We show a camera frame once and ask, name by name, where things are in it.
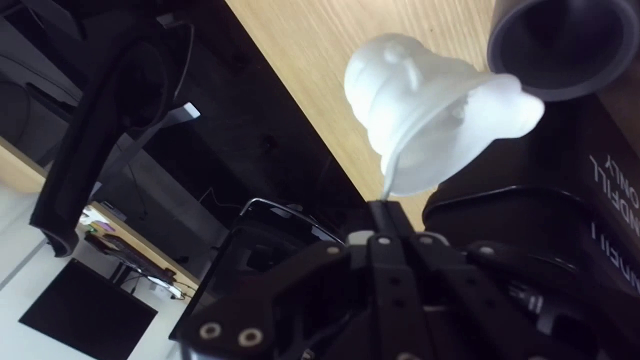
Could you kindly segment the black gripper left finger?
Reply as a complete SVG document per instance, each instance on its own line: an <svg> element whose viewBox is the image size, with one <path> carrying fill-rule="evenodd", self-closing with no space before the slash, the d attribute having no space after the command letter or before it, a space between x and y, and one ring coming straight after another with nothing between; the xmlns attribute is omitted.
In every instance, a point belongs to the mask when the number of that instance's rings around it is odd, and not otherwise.
<svg viewBox="0 0 640 360"><path fill-rule="evenodd" d="M370 360L370 235L237 225L176 326L181 360Z"/></svg>

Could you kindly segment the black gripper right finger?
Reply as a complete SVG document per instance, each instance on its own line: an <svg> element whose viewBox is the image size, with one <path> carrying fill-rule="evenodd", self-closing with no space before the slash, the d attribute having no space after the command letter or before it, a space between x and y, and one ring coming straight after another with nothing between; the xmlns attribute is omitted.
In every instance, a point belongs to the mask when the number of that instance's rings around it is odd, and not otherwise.
<svg viewBox="0 0 640 360"><path fill-rule="evenodd" d="M495 241L403 243L416 296L398 360L640 360L637 299L556 258Z"/></svg>

